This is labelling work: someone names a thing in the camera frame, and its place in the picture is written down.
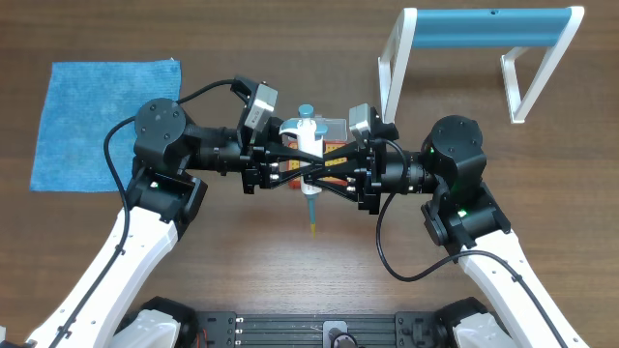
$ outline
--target cable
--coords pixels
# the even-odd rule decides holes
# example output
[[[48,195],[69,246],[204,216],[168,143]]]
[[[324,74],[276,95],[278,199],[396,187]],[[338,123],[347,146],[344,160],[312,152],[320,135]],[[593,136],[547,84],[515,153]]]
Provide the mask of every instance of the cable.
[[[109,269],[114,264],[114,261],[116,261],[116,259],[118,258],[118,255],[125,252],[123,250],[123,246],[125,245],[125,241],[127,240],[127,237],[129,235],[129,205],[127,204],[127,197],[125,196],[125,189],[123,188],[123,183],[118,177],[116,168],[114,168],[114,163],[112,163],[112,159],[109,156],[109,139],[111,139],[112,135],[114,135],[115,132],[117,132],[119,129],[121,129],[125,125],[133,122],[134,119],[135,119],[134,117],[130,117],[127,120],[122,121],[118,125],[114,126],[114,128],[112,128],[109,131],[109,133],[105,136],[105,140],[103,141],[103,154],[105,156],[105,161],[107,162],[107,166],[109,167],[109,172],[112,174],[112,178],[114,178],[114,183],[116,183],[116,187],[118,188],[120,199],[123,201],[123,209],[125,211],[125,225],[123,226],[123,235],[121,236],[120,242],[116,246],[114,253],[109,258],[109,261],[107,261],[107,264],[105,265],[105,267],[103,267],[101,273],[97,276],[97,279],[95,279],[95,281],[90,286],[88,291],[86,291],[86,294],[84,294],[84,297],[81,298],[81,300],[79,301],[79,304],[77,304],[74,311],[69,316],[69,319],[67,319],[67,322],[65,322],[65,325],[63,325],[60,328],[60,330],[58,331],[58,334],[56,335],[56,337],[54,337],[54,340],[49,345],[49,348],[56,347],[58,343],[60,343],[60,340],[62,339],[62,337],[64,337],[65,334],[69,332],[69,327],[75,321],[77,314],[79,314],[79,311],[84,308],[84,306],[86,305],[86,302],[88,302],[88,299],[90,299],[92,294],[97,289],[97,286],[99,286],[99,284],[102,282],[103,278],[105,277]]]
[[[219,86],[228,85],[228,84],[229,84],[229,85],[231,85],[232,83],[234,83],[234,81],[235,81],[234,79],[227,79],[227,80],[215,81],[215,82],[210,83],[210,84],[208,84],[208,85],[206,85],[206,86],[204,86],[204,87],[200,88],[199,90],[197,90],[197,91],[195,91],[195,92],[191,93],[190,95],[188,95],[188,96],[186,96],[186,97],[184,97],[184,98],[181,98],[180,100],[178,100],[178,101],[176,101],[176,102],[177,102],[177,103],[179,103],[179,104],[182,104],[183,102],[188,102],[188,101],[190,101],[190,100],[192,100],[193,98],[195,98],[195,97],[197,97],[197,96],[199,96],[199,95],[203,94],[204,92],[206,92],[206,91],[208,91],[208,90],[211,90],[211,89],[213,89],[213,88],[215,88],[215,87],[219,87]]]
[[[552,323],[552,321],[550,320],[550,317],[545,312],[544,307],[542,306],[540,301],[537,299],[537,297],[535,296],[535,294],[533,293],[531,288],[529,288],[529,286],[526,284],[526,282],[524,282],[524,279],[522,278],[522,275],[519,275],[518,272],[516,272],[516,270],[514,270],[512,268],[512,266],[510,266],[505,260],[503,260],[502,258],[500,258],[499,256],[497,256],[497,255],[495,255],[495,254],[493,254],[491,252],[483,251],[483,250],[466,250],[466,251],[461,251],[461,252],[459,252],[457,254],[450,255],[450,256],[447,256],[447,257],[443,258],[442,260],[440,260],[437,263],[433,264],[432,266],[428,267],[427,269],[425,269],[421,273],[419,273],[417,275],[413,275],[413,276],[399,275],[396,271],[394,271],[394,269],[391,268],[391,266],[387,262],[387,259],[385,258],[385,253],[383,252],[383,247],[382,247],[382,244],[380,242],[380,229],[382,227],[383,218],[385,217],[385,213],[387,212],[387,208],[389,207],[389,204],[391,203],[391,201],[396,196],[396,193],[400,192],[400,190],[402,189],[402,186],[404,185],[404,179],[406,178],[406,173],[408,171],[408,168],[407,168],[408,163],[407,163],[407,160],[406,160],[406,155],[402,151],[402,148],[399,147],[399,145],[397,145],[395,142],[393,142],[391,140],[384,139],[384,141],[389,146],[394,148],[394,150],[396,150],[396,152],[402,158],[402,174],[401,174],[401,176],[399,178],[398,188],[396,190],[394,190],[392,193],[390,193],[389,196],[387,197],[387,200],[385,201],[385,204],[383,205],[383,208],[380,210],[380,214],[378,215],[378,221],[376,222],[376,248],[378,249],[378,256],[380,257],[380,261],[382,261],[383,266],[385,266],[385,268],[387,269],[387,272],[389,272],[389,274],[392,275],[397,280],[404,281],[404,282],[412,282],[412,281],[417,281],[419,279],[424,278],[425,276],[427,276],[427,275],[431,274],[432,272],[438,270],[441,266],[443,266],[443,265],[445,265],[445,264],[447,264],[449,262],[456,261],[460,257],[472,256],[472,255],[480,255],[480,256],[489,257],[489,258],[493,259],[494,261],[496,261],[499,265],[503,266],[512,275],[513,280],[517,281],[520,284],[520,286],[522,286],[522,289],[529,296],[529,298],[531,299],[531,302],[533,303],[533,305],[535,305],[535,307],[540,311],[540,314],[542,315],[542,318],[544,318],[544,321],[548,325],[548,328],[550,329],[550,331],[552,332],[554,337],[557,339],[557,342],[559,343],[559,345],[562,348],[567,348],[568,345],[565,343],[565,341],[563,340],[563,337],[561,336],[561,334],[559,333],[557,328],[554,326],[554,323]]]

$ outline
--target blue towel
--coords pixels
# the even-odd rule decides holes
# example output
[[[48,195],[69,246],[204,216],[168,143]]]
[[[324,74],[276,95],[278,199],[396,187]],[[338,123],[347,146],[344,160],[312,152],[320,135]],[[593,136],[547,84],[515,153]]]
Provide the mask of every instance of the blue towel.
[[[103,157],[109,130],[155,98],[177,100],[180,62],[54,63],[30,180],[36,191],[117,190]],[[133,124],[112,137],[109,153],[125,187],[132,170]]]

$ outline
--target blue bar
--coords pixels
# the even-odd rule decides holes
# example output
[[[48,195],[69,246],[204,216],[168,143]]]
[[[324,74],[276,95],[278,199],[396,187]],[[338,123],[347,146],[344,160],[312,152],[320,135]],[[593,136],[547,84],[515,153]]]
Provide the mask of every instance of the blue bar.
[[[418,10],[413,47],[554,46],[572,9]]]

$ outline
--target wooden table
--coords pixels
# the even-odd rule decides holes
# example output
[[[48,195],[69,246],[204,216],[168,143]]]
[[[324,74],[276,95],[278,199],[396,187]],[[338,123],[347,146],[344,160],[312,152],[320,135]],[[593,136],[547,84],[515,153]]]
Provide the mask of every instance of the wooden table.
[[[399,11],[563,7],[564,1],[30,1],[0,3],[0,324],[22,341],[60,304],[102,246],[117,193],[28,189],[52,62],[180,60],[182,95],[236,73],[280,91],[278,114],[304,102],[325,117],[379,105],[376,57]],[[619,338],[619,2],[590,0],[572,46],[526,124],[509,122],[505,50],[414,51],[398,107],[400,144],[421,146],[449,114],[479,121],[485,180],[537,275],[592,347]],[[542,52],[518,61],[529,83]],[[202,126],[236,125],[225,89],[192,101]],[[393,313],[485,298],[456,266],[413,284],[383,269],[376,216],[323,194],[311,238],[306,203],[287,188],[245,196],[237,175],[199,173],[209,191],[181,243],[146,281],[201,310]],[[394,267],[413,274],[445,255],[423,226],[428,197],[400,197],[384,224]]]

